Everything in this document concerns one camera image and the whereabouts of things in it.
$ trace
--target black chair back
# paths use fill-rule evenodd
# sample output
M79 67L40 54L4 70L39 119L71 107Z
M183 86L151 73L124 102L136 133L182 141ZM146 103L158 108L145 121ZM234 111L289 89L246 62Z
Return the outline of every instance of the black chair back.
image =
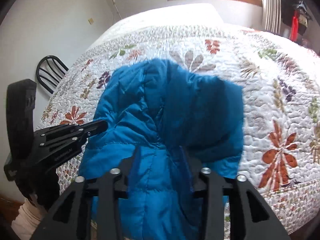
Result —
M39 84L42 85L49 93L53 94L52 88L47 84L57 87L60 80L68 70L67 66L58 57L52 55L46 56L40 60L37 66L36 77Z

